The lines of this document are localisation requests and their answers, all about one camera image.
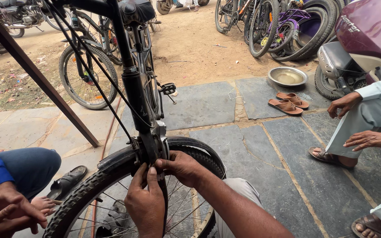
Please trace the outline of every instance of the pedal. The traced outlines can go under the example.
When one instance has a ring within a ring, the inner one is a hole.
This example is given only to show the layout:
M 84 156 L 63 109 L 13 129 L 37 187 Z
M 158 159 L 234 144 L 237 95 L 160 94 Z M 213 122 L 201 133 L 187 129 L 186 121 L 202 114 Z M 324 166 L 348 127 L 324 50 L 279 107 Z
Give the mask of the pedal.
M 176 91 L 176 85 L 174 83 L 168 83 L 161 85 L 161 89 L 159 89 L 164 95 L 170 95 Z

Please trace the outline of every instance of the sandal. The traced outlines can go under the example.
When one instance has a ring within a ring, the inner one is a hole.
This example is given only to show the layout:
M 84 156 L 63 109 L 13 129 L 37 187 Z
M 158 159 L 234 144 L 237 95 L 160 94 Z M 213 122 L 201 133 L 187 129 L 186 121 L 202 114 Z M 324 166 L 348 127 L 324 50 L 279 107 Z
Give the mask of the sandal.
M 68 192 L 82 180 L 87 172 L 88 168 L 84 165 L 77 166 L 76 168 L 70 170 L 70 172 L 54 181 L 51 185 L 51 191 L 48 193 L 47 198 L 52 200 L 61 200 L 61 198 L 66 197 Z
M 277 93 L 276 97 L 280 100 L 287 99 L 291 101 L 295 106 L 302 108 L 302 109 L 308 109 L 310 106 L 307 102 L 304 100 L 301 100 L 298 95 L 294 93 L 284 94 L 284 93 Z
M 366 238 L 366 236 L 362 235 L 362 232 L 357 231 L 357 229 L 355 228 L 355 225 L 357 223 L 363 225 L 364 230 L 369 228 L 370 230 L 374 231 L 374 233 L 376 233 L 376 235 L 379 238 L 381 238 L 381 236 L 380 236 L 381 235 L 381 221 L 380 221 L 380 219 L 378 219 L 378 218 L 375 219 L 373 215 L 369 214 L 367 216 L 363 216 L 363 217 L 356 219 L 352 223 L 351 229 L 355 233 L 355 235 L 357 235 L 360 238 Z
M 300 108 L 297 108 L 291 101 L 289 101 L 287 99 L 282 100 L 282 101 L 270 99 L 270 100 L 268 100 L 268 105 L 272 106 L 274 108 L 277 108 L 278 110 L 286 113 L 287 115 L 291 115 L 291 116 L 299 116 L 304 111 Z
M 349 167 L 344 164 L 342 164 L 339 161 L 339 158 L 335 154 L 326 153 L 325 149 L 322 149 L 320 153 L 317 154 L 317 156 L 313 155 L 314 149 L 317 149 L 318 147 L 310 147 L 308 149 L 308 152 L 318 161 L 329 163 L 329 164 L 336 164 L 339 165 L 345 169 L 353 169 L 354 167 Z
M 115 201 L 107 216 L 103 220 L 103 225 L 98 227 L 95 238 L 111 237 L 124 230 L 128 213 L 124 206 L 124 201 Z

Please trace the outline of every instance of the foot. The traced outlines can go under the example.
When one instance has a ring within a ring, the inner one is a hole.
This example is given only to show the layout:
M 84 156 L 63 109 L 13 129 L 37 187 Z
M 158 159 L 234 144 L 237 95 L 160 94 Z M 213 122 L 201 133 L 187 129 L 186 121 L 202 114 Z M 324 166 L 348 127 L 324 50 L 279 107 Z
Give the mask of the foot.
M 318 147 L 315 148 L 314 151 L 312 152 L 312 155 L 317 157 L 320 154 L 321 150 L 322 150 L 321 148 L 318 148 Z M 339 159 L 339 162 L 341 162 L 343 165 L 348 167 L 354 167 L 358 163 L 358 159 L 348 158 L 341 155 L 338 155 L 337 157 Z
M 367 216 L 363 217 L 364 223 L 369 223 L 370 225 L 374 227 L 379 227 L 381 229 L 381 220 L 375 216 L 372 215 L 374 218 L 374 221 L 368 220 Z M 381 233 L 375 230 L 372 230 L 370 228 L 367 228 L 364 224 L 361 223 L 356 223 L 355 224 L 355 229 L 361 233 L 363 237 L 366 238 L 381 238 Z
M 46 196 L 34 197 L 30 203 L 38 210 L 49 208 L 50 212 L 48 213 L 48 216 L 56 212 L 54 209 L 56 204 Z

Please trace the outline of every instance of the brown flip-flop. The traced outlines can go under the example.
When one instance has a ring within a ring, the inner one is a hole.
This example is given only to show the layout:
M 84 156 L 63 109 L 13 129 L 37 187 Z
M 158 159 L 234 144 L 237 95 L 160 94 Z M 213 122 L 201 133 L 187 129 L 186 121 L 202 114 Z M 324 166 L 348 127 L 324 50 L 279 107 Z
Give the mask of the brown flip-flop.
M 278 110 L 286 113 L 291 116 L 299 116 L 302 114 L 303 110 L 297 108 L 291 101 L 285 99 L 281 101 L 277 101 L 275 99 L 268 100 L 268 105 L 277 108 Z
M 357 223 L 363 225 L 364 230 L 369 228 L 370 230 L 373 230 L 374 233 L 376 233 L 376 235 L 378 237 L 381 237 L 380 236 L 381 235 L 381 221 L 380 221 L 380 219 L 375 219 L 373 217 L 373 215 L 367 215 L 367 216 L 363 216 L 363 217 L 356 219 L 352 223 L 351 229 L 355 233 L 355 235 L 357 235 L 360 238 L 366 238 L 365 236 L 362 235 L 362 232 L 357 231 L 357 229 L 355 228 L 355 225 Z
M 330 153 L 326 153 L 325 149 L 321 149 L 321 152 L 319 154 L 317 154 L 317 156 L 313 155 L 313 152 L 314 152 L 314 149 L 316 148 L 319 148 L 319 147 L 310 147 L 308 149 L 308 152 L 310 152 L 310 154 L 318 161 L 321 161 L 321 162 L 325 162 L 325 163 L 329 163 L 329 164 L 336 164 L 336 165 L 339 165 L 345 169 L 353 169 L 353 167 L 349 167 L 349 166 L 346 166 L 344 164 L 342 164 L 340 161 L 339 161 L 339 158 L 337 157 L 337 155 L 335 154 L 330 154 Z
M 307 102 L 300 99 L 299 96 L 294 94 L 294 93 L 289 93 L 289 94 L 277 93 L 276 97 L 280 100 L 287 99 L 287 100 L 291 101 L 293 104 L 295 104 L 295 106 L 302 108 L 302 109 L 308 109 L 308 107 L 310 106 Z

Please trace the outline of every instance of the man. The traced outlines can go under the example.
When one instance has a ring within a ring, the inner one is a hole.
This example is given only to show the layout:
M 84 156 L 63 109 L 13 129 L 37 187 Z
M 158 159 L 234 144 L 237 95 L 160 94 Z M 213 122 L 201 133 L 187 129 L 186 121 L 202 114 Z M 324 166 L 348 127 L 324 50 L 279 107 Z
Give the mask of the man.
M 0 152 L 1 238 L 28 227 L 37 234 L 38 223 L 46 227 L 46 216 L 55 211 L 55 204 L 35 196 L 48 185 L 60 165 L 60 155 L 54 150 L 37 147 Z
M 327 111 L 341 121 L 326 149 L 309 149 L 315 159 L 352 169 L 362 149 L 381 147 L 381 132 L 371 131 L 381 127 L 381 81 L 333 101 Z M 352 230 L 361 238 L 381 238 L 381 204 L 370 213 L 357 219 Z
M 158 159 L 155 166 L 176 176 L 183 185 L 195 188 L 213 206 L 220 238 L 293 237 L 262 208 L 259 194 L 248 181 L 221 180 L 181 151 L 170 151 L 170 159 Z M 139 238 L 161 238 L 164 198 L 154 167 L 150 167 L 146 176 L 148 190 L 142 188 L 146 168 L 144 163 L 133 177 L 125 205 L 138 228 Z

